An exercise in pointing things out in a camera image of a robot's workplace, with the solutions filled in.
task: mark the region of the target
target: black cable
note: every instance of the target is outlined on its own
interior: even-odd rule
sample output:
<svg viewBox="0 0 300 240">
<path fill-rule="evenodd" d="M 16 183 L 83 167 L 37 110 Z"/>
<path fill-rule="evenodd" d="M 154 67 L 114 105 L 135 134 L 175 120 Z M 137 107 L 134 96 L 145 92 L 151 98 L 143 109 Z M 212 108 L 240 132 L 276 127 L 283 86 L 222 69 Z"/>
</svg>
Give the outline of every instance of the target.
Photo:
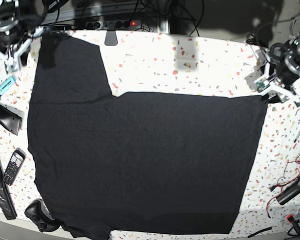
<svg viewBox="0 0 300 240">
<path fill-rule="evenodd" d="M 290 237 L 299 237 L 299 236 L 296 235 L 296 234 L 290 234 L 290 232 L 292 231 L 292 229 L 294 229 L 293 226 L 288 230 L 287 235 L 290 236 Z"/>
<path fill-rule="evenodd" d="M 15 45 L 12 45 L 12 48 L 10 49 L 12 55 L 14 55 L 15 52 L 18 51 L 18 50 L 20 49 L 20 47 L 21 47 L 21 45 L 22 45 L 22 42 L 23 42 L 23 40 L 24 40 L 24 37 L 25 37 L 25 36 L 23 36 L 22 38 L 20 38 L 20 40 L 16 43 L 16 49 L 14 49 Z"/>
<path fill-rule="evenodd" d="M 52 27 L 51 27 L 51 30 L 54 29 L 56 23 L 57 23 L 58 20 L 59 20 L 59 16 L 60 16 L 60 3 L 59 3 L 59 0 L 57 0 L 57 3 L 56 3 L 56 4 L 57 4 L 57 7 L 58 7 L 58 13 L 56 14 L 56 19 L 55 19 L 55 21 L 54 21 L 54 23 L 53 23 L 53 25 L 52 25 Z"/>
<path fill-rule="evenodd" d="M 136 4 L 135 4 L 135 7 L 134 7 L 134 10 L 133 10 L 133 13 L 132 13 L 132 16 L 130 18 L 130 21 L 131 22 L 133 19 L 134 19 L 134 16 L 135 16 L 135 13 L 136 13 L 136 10 L 137 10 L 137 7 L 138 7 L 138 4 L 139 4 L 139 0 L 136 0 Z"/>
<path fill-rule="evenodd" d="M 80 23 L 80 26 L 82 25 L 82 18 L 84 16 L 84 12 L 86 10 L 86 8 L 90 5 L 90 3 L 92 2 L 92 0 L 86 0 L 86 1 L 81 1 L 77 4 L 77 8 L 82 8 L 82 12 L 81 12 L 81 16 L 80 16 L 80 19 L 79 19 L 79 23 Z"/>
<path fill-rule="evenodd" d="M 186 7 L 186 0 L 183 0 L 183 4 L 182 4 L 182 6 L 183 6 L 183 8 L 185 8 Z M 179 14 L 177 14 L 175 17 L 180 17 L 183 13 L 184 13 L 184 9 L 183 8 L 181 8 L 181 11 L 179 12 Z"/>
<path fill-rule="evenodd" d="M 150 25 L 149 25 L 149 23 L 148 23 L 148 21 L 147 21 L 147 19 L 145 17 L 143 17 L 142 20 L 141 20 L 141 26 L 142 26 L 144 20 L 145 20 L 146 25 L 149 28 L 149 32 L 153 32 L 154 30 L 152 29 L 152 31 L 151 31 Z"/>
<path fill-rule="evenodd" d="M 285 238 L 284 240 L 288 240 L 288 239 L 296 239 L 297 237 L 296 236 L 293 236 L 293 237 L 289 237 L 289 238 Z"/>
<path fill-rule="evenodd" d="M 190 18 L 192 19 L 193 25 L 194 25 L 194 29 L 196 30 L 196 33 L 198 34 L 198 37 L 200 37 L 199 31 L 198 31 L 198 29 L 197 29 L 197 26 L 196 26 L 196 23 L 195 23 L 195 20 L 194 20 L 194 19 L 195 19 L 194 16 L 192 16 L 192 14 L 191 14 L 184 6 L 182 6 L 181 3 L 179 3 L 178 0 L 176 1 L 176 4 L 177 4 L 181 9 L 183 9 L 183 10 L 190 16 Z"/>
<path fill-rule="evenodd" d="M 148 9 L 151 9 L 151 10 L 155 11 L 157 14 L 159 14 L 159 15 L 162 16 L 162 17 L 165 17 L 165 18 L 168 17 L 168 15 L 162 14 L 161 12 L 159 12 L 159 11 L 158 11 L 157 9 L 155 9 L 154 7 L 149 6 L 149 3 L 150 3 L 150 2 L 147 1 L 147 3 L 144 4 L 142 1 L 140 1 L 140 4 L 143 5 L 145 8 L 148 8 Z"/>
<path fill-rule="evenodd" d="M 256 37 L 255 37 L 255 35 L 254 34 L 250 34 L 250 36 L 252 36 L 251 38 L 248 38 L 245 42 L 247 43 L 247 44 L 249 44 L 249 45 L 258 45 L 257 44 L 257 40 L 256 40 Z M 268 48 L 268 45 L 267 44 L 265 44 L 263 41 L 261 41 L 260 40 L 260 45 L 262 46 L 262 47 L 265 47 L 265 48 Z"/>
<path fill-rule="evenodd" d="M 147 16 L 149 17 L 149 18 L 156 18 L 157 16 L 150 16 L 150 15 L 148 15 L 147 14 Z M 172 16 L 167 16 L 167 18 L 169 18 L 169 19 L 180 19 L 180 20 L 188 20 L 188 21 L 196 21 L 197 19 L 191 19 L 191 18 L 187 18 L 187 17 L 179 17 L 179 16 L 174 16 L 174 15 L 172 15 Z"/>
<path fill-rule="evenodd" d="M 248 236 L 248 239 L 254 237 L 255 235 L 258 235 L 258 234 L 260 234 L 260 233 L 263 233 L 263 232 L 265 232 L 265 231 L 270 231 L 270 230 L 272 230 L 272 226 L 267 227 L 267 228 L 262 229 L 262 230 L 259 230 L 259 231 L 256 231 L 255 233 L 249 235 L 249 236 Z"/>
<path fill-rule="evenodd" d="M 41 15 L 41 22 L 40 24 L 42 24 L 48 14 L 48 11 L 49 11 L 49 5 L 48 5 L 48 0 L 42 0 L 42 3 L 43 3 L 43 12 L 42 12 L 42 15 Z"/>
<path fill-rule="evenodd" d="M 146 30 L 147 32 L 150 32 L 148 29 L 143 28 L 143 27 L 140 27 L 140 28 L 138 28 L 138 29 L 136 29 L 136 30 L 134 30 L 134 31 L 136 32 L 136 31 L 138 31 L 138 30 Z"/>
<path fill-rule="evenodd" d="M 300 157 L 300 153 L 299 153 L 299 155 L 294 159 L 294 161 L 290 161 L 290 162 L 288 162 L 286 165 L 288 165 L 289 163 L 293 163 L 293 162 L 296 162 L 297 160 L 298 160 L 298 158 Z M 281 179 L 285 179 L 285 173 L 286 173 L 286 171 L 284 171 L 283 172 L 283 176 L 281 176 L 278 180 L 277 180 L 277 184 L 275 184 L 275 185 L 273 185 L 273 186 L 271 186 L 269 189 L 270 189 L 270 192 L 272 192 L 276 187 L 284 187 L 284 186 L 286 186 L 287 184 L 290 184 L 290 182 L 288 181 L 288 182 L 283 182 L 283 183 L 279 183 L 279 181 L 281 180 Z"/>
<path fill-rule="evenodd" d="M 198 32 L 198 26 L 200 25 L 202 19 L 204 18 L 204 15 L 205 15 L 205 1 L 201 0 L 201 2 L 202 2 L 201 16 L 200 16 L 199 21 L 197 22 L 197 24 L 195 26 L 195 29 L 193 29 L 193 31 L 189 35 L 193 34 L 195 32 L 195 30 Z"/>
</svg>

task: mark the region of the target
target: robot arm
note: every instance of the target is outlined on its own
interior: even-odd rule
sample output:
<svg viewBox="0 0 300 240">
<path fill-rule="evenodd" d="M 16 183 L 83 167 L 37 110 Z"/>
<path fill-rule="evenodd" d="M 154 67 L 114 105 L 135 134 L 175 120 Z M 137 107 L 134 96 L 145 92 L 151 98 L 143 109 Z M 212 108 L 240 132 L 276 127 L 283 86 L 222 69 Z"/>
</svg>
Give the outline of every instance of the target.
<svg viewBox="0 0 300 240">
<path fill-rule="evenodd" d="M 17 72 L 26 65 L 32 40 L 44 32 L 40 25 L 47 13 L 68 1 L 42 0 L 44 9 L 38 14 L 34 0 L 0 0 L 0 52 L 6 56 L 7 73 Z"/>
<path fill-rule="evenodd" d="M 275 43 L 266 50 L 264 74 L 254 81 L 258 92 L 262 95 L 274 92 L 272 102 L 293 100 L 300 107 L 299 98 L 293 83 L 300 78 L 300 32 L 293 35 L 294 23 L 300 13 L 291 18 L 290 40 L 286 43 Z"/>
</svg>

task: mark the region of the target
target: game controller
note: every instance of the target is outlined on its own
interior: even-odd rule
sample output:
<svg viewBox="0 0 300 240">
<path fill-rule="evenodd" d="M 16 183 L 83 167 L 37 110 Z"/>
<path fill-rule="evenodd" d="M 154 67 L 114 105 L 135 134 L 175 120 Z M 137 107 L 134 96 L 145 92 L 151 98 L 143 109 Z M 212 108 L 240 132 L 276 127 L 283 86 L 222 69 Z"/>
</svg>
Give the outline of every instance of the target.
<svg viewBox="0 0 300 240">
<path fill-rule="evenodd" d="M 60 224 L 56 220 L 52 220 L 47 217 L 42 208 L 43 203 L 40 200 L 34 200 L 24 211 L 24 214 L 29 218 L 37 227 L 41 233 L 53 232 L 60 227 Z"/>
</svg>

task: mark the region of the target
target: red wire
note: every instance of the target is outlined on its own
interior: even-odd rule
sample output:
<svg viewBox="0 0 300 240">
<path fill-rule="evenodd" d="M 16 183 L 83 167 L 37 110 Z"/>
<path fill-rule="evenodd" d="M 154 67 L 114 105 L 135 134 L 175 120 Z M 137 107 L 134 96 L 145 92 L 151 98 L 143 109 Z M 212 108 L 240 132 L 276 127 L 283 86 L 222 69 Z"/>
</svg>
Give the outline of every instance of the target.
<svg viewBox="0 0 300 240">
<path fill-rule="evenodd" d="M 300 160 L 298 160 L 299 156 L 298 156 L 297 159 L 294 160 L 294 161 L 289 161 L 289 160 L 287 161 L 287 163 L 286 163 L 286 165 L 285 165 L 285 168 L 284 168 L 283 176 L 281 176 L 281 177 L 278 179 L 278 181 L 276 182 L 277 184 L 276 184 L 275 186 L 276 186 L 276 187 L 280 187 L 281 193 L 283 192 L 284 186 L 290 184 L 291 182 L 293 182 L 294 180 L 296 180 L 296 179 L 300 176 Z M 286 170 L 287 170 L 288 164 L 294 163 L 294 162 L 297 163 L 297 164 L 299 164 L 299 167 L 298 167 L 298 172 L 299 172 L 299 174 L 298 174 L 296 177 L 294 177 L 293 179 L 289 180 L 289 181 L 279 183 L 279 180 L 280 180 L 280 179 L 282 179 L 282 178 L 284 179 L 284 178 L 285 178 L 285 174 L 286 174 Z M 267 213 L 267 215 L 268 215 L 269 218 L 271 218 L 271 217 L 270 217 L 270 214 L 269 214 L 269 207 L 270 207 L 270 205 L 271 205 L 270 202 L 271 202 L 273 199 L 275 199 L 276 197 L 278 197 L 279 195 L 280 195 L 280 194 L 278 194 L 278 195 L 272 197 L 272 198 L 267 202 L 267 204 L 266 204 L 266 213 Z"/>
</svg>

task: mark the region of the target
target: electrical outlet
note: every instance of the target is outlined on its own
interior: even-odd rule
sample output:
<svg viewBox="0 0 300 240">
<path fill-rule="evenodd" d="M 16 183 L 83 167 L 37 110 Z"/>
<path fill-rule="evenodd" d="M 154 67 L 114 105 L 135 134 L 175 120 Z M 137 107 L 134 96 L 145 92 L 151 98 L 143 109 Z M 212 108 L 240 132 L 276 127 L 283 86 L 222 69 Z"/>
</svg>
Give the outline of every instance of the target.
<svg viewBox="0 0 300 240">
<path fill-rule="evenodd" d="M 88 21 L 85 23 L 87 30 L 124 30 L 141 28 L 140 20 L 116 20 L 116 21 Z"/>
</svg>

